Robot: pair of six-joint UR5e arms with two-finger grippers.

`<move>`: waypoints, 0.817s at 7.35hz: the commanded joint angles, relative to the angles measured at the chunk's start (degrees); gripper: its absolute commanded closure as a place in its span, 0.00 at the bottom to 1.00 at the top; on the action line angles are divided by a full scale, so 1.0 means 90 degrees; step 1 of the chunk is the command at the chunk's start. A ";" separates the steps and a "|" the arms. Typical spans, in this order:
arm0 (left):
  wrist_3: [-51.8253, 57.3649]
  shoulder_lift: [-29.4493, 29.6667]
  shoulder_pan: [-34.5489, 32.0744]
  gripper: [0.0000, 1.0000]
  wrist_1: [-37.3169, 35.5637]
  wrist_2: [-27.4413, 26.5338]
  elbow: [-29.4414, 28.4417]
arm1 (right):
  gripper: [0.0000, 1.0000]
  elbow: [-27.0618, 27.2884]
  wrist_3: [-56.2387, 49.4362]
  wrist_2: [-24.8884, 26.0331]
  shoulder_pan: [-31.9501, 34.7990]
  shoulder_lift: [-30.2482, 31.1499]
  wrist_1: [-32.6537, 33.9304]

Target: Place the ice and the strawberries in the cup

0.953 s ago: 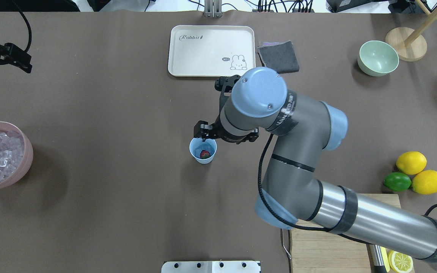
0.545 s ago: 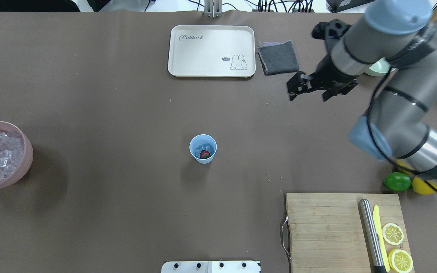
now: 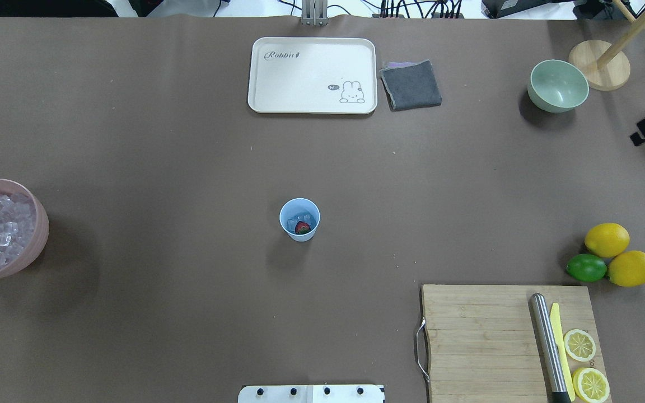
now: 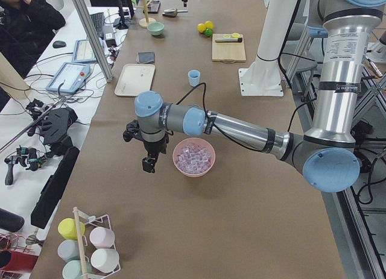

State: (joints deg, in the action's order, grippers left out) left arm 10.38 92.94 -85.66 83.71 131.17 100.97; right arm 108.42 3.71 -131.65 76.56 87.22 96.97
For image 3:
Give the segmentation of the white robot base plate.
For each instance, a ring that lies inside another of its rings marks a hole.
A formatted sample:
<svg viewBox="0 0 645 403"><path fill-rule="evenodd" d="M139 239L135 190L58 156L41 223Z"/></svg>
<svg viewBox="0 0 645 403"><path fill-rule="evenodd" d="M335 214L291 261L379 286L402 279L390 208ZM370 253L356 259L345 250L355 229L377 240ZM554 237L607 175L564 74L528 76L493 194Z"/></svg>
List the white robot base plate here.
<svg viewBox="0 0 645 403"><path fill-rule="evenodd" d="M385 402L383 385L269 385L241 388L238 402Z"/></svg>

